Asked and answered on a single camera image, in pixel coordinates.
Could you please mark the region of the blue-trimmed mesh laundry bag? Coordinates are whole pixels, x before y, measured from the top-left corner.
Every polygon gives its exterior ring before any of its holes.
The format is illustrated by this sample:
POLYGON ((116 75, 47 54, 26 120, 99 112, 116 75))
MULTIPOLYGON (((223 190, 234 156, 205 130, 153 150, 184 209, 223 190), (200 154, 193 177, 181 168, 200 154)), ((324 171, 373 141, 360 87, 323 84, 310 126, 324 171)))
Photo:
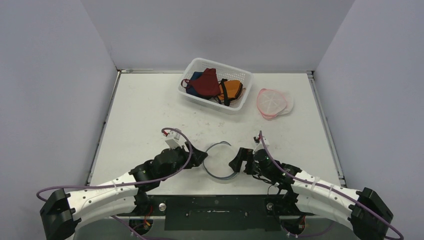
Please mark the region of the blue-trimmed mesh laundry bag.
POLYGON ((205 150, 208 154, 203 161, 202 167, 209 178, 219 184, 227 184, 237 175, 229 163, 236 157, 236 149, 227 141, 212 143, 205 150))

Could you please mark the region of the pink-trimmed mesh laundry bag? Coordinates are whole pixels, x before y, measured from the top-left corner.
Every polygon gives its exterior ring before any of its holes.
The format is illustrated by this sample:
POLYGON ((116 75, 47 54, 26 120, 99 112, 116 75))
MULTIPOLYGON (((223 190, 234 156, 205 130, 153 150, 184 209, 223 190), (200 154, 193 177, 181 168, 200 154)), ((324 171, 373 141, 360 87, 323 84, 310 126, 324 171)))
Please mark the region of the pink-trimmed mesh laundry bag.
POLYGON ((263 88, 256 97, 256 107, 262 117, 272 120, 291 113, 295 100, 289 92, 263 88))

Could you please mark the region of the navy blue bra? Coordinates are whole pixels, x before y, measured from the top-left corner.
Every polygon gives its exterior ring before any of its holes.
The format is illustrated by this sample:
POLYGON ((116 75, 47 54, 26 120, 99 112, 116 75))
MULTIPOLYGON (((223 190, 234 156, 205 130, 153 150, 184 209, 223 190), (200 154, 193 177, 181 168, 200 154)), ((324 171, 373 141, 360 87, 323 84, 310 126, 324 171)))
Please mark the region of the navy blue bra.
POLYGON ((185 88, 185 91, 186 91, 186 93, 187 94, 189 94, 189 95, 192 95, 192 96, 195 96, 195 97, 200 97, 201 95, 194 89, 194 87, 193 86, 189 86, 189 83, 190 82, 193 82, 193 81, 196 81, 198 78, 200 78, 201 76, 202 76, 202 74, 203 74, 203 72, 198 72, 198 71, 195 71, 193 74, 192 74, 192 76, 191 76, 191 78, 190 79, 184 79, 183 81, 182 81, 182 83, 186 83, 186 86, 184 87, 185 88))

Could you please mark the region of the orange bra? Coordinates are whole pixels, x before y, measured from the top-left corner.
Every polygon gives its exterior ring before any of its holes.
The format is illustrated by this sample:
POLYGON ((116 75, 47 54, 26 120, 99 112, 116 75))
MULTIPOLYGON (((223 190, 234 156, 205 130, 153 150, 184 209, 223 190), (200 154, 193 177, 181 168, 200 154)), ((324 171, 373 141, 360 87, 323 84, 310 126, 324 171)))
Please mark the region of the orange bra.
POLYGON ((219 82, 220 94, 215 97, 215 100, 227 107, 240 98, 244 91, 244 85, 240 80, 228 80, 223 78, 219 82))

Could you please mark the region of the dark red bra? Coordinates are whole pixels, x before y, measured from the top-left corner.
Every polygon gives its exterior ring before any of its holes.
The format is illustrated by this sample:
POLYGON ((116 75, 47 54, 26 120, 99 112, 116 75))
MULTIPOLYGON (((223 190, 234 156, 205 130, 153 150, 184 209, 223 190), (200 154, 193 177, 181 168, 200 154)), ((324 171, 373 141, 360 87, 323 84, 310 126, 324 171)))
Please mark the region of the dark red bra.
MULTIPOLYGON (((182 81, 180 82, 180 85, 185 89, 186 83, 182 81)), ((217 78, 217 71, 215 68, 206 68, 200 78, 195 81, 191 81, 188 85, 190 87, 194 87, 194 89, 200 94, 200 98, 206 100, 217 97, 221 93, 217 78)))

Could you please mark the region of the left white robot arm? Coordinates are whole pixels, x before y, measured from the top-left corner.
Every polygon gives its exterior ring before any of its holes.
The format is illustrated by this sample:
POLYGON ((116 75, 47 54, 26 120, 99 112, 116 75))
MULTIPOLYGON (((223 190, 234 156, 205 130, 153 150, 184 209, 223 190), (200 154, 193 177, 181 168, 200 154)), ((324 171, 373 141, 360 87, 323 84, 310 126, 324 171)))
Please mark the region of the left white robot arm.
POLYGON ((147 195, 179 170, 200 166, 208 154, 193 147, 166 148, 154 159, 98 186, 66 192, 55 190, 40 210, 46 239, 65 240, 77 229, 119 214, 144 215, 152 209, 147 195))

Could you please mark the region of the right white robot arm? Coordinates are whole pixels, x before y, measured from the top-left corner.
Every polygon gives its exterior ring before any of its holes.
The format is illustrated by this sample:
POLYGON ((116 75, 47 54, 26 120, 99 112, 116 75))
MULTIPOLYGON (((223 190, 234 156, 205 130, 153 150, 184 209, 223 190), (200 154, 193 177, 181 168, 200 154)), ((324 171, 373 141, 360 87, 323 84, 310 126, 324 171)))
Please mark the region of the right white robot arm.
POLYGON ((285 190, 282 207, 290 215, 297 212, 325 217, 351 229, 361 240, 386 240, 393 213, 376 191, 350 189, 331 184, 299 167, 272 160, 265 149, 240 148, 229 167, 285 190))

